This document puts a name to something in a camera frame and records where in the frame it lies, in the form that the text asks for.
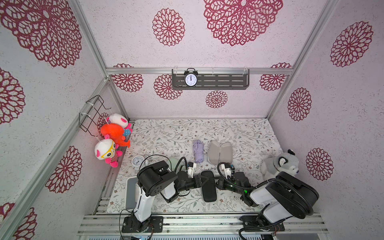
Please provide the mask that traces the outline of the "mint green zippered umbrella case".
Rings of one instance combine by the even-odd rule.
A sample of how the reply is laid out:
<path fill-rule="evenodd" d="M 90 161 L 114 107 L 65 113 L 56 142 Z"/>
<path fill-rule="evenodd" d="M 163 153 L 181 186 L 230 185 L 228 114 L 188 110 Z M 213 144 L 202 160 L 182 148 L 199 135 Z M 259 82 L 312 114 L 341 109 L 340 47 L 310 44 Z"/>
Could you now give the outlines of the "mint green zippered umbrella case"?
<path fill-rule="evenodd" d="M 178 162 L 179 162 L 179 160 L 180 159 L 177 159 L 175 157 L 170 157 L 170 169 L 172 171 L 174 171 L 175 173 L 177 173 L 179 171 L 179 167 L 181 166 L 181 164 L 179 164 L 179 166 L 176 167 Z"/>

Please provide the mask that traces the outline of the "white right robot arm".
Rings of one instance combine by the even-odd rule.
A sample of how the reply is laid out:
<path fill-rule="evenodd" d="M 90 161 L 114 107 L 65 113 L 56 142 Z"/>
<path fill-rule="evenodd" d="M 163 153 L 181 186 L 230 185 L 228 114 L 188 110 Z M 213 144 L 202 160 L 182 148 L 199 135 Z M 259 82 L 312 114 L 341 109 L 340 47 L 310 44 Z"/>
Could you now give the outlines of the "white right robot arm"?
<path fill-rule="evenodd" d="M 255 187 L 250 185 L 243 172 L 234 173 L 231 179 L 215 177 L 214 181 L 218 189 L 241 195 L 240 199 L 249 207 L 267 204 L 251 219 L 257 227 L 280 224 L 291 217 L 304 219 L 311 216 L 320 197 L 313 187 L 285 172 Z"/>

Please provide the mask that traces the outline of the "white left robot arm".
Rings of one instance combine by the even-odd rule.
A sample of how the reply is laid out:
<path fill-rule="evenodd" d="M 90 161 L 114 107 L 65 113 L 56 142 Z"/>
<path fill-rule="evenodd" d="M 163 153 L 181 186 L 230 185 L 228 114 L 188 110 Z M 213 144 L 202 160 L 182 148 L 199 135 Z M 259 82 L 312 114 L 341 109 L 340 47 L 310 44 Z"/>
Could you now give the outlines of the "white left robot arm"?
<path fill-rule="evenodd" d="M 186 171 L 175 173 L 165 161 L 140 169 L 137 178 L 141 191 L 132 217 L 134 223 L 138 224 L 149 221 L 156 195 L 161 194 L 170 203 L 179 197 L 180 192 L 215 183 L 212 176 L 200 174 L 191 177 Z"/>

